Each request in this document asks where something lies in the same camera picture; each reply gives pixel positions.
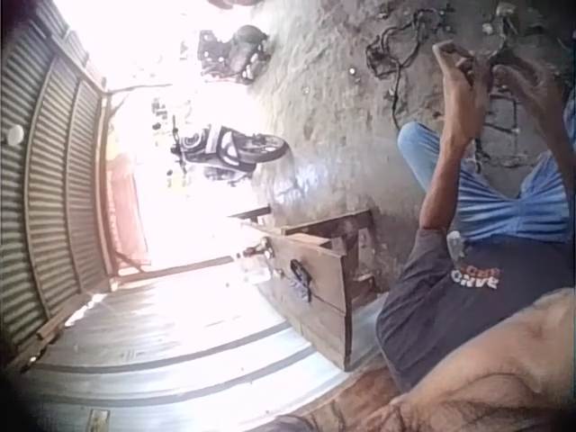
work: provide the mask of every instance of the corrugated metal wall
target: corrugated metal wall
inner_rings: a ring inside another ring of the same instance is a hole
[[[107,289],[95,220],[102,95],[49,43],[87,66],[56,6],[40,2],[36,14],[41,25],[17,29],[2,58],[2,133],[25,131],[21,145],[2,146],[0,312],[16,352],[75,295]],[[94,66],[88,75],[102,81]]]

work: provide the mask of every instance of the person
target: person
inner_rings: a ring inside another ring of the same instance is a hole
[[[402,393],[378,423],[397,427],[374,430],[465,430],[471,418],[492,423],[470,430],[524,430],[513,424],[539,424],[574,397],[574,92],[563,110],[553,77],[533,61],[510,54],[491,69],[452,41],[433,51],[445,124],[438,136],[408,123],[398,137],[426,197],[376,322]],[[463,163],[492,79],[520,101],[549,148],[517,199]],[[466,244],[457,262],[446,243],[453,223]]]

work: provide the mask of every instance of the man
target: man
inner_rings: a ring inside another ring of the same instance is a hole
[[[400,152],[426,198],[414,248],[376,325],[402,392],[414,389],[457,348],[546,294],[574,286],[573,92],[563,113],[551,75],[538,65],[510,56],[506,65],[490,71],[486,62],[451,41],[435,45],[434,53],[443,74],[445,124],[439,137],[419,123],[409,123],[400,132]],[[461,59],[456,62],[454,56]],[[491,189],[462,162],[484,123],[491,77],[522,103],[549,148],[517,199]],[[453,220],[467,244],[457,264],[446,244]],[[571,300],[573,289],[556,300],[556,307]],[[563,322],[573,325],[570,319]],[[573,364],[573,341],[568,337],[564,346],[572,346],[571,354],[562,356],[571,356]],[[489,353],[496,362],[501,350],[506,347],[498,345]],[[470,383],[479,370],[473,365],[475,356],[466,358],[456,363],[457,370],[444,369],[439,383],[450,381],[451,375],[460,375],[461,385]],[[560,361],[544,360],[552,368]]]

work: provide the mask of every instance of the knee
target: knee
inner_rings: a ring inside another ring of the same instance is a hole
[[[401,127],[398,134],[398,149],[405,157],[419,151],[423,140],[423,136],[429,129],[422,123],[417,121],[410,121]]]

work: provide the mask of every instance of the dirt floor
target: dirt floor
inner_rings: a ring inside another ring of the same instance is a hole
[[[392,102],[385,97],[392,78],[378,80],[373,76],[366,65],[365,47],[387,27],[409,20],[418,7],[440,8],[446,2],[391,2],[388,19],[378,16],[384,3],[265,0],[247,17],[271,35],[274,55],[247,92],[260,112],[260,131],[278,134],[292,146],[291,155],[261,166],[253,180],[261,201],[273,207],[272,223],[293,224],[374,208],[377,256],[385,289],[410,252],[423,193],[396,149]],[[450,32],[430,35],[402,74],[400,124],[420,121],[440,130],[442,87],[431,46],[436,41],[455,39],[470,50],[496,48],[498,37],[482,32],[482,24],[491,18],[496,3],[451,2],[454,12],[446,16]],[[516,3],[528,17],[525,19],[566,29],[562,36],[567,34],[570,40],[572,28],[562,22],[569,23],[569,18],[550,22],[544,19],[545,11],[540,14],[529,9],[528,2]],[[394,40],[393,46],[403,57],[413,43],[413,33],[408,32]],[[559,68],[571,61],[570,53],[540,36],[526,40],[520,52],[546,59]],[[496,123],[510,125],[510,105],[493,108]],[[545,149],[522,110],[519,119],[516,143],[500,132],[486,130],[483,136],[495,165],[485,166],[484,173],[510,196],[518,192],[519,182]]]

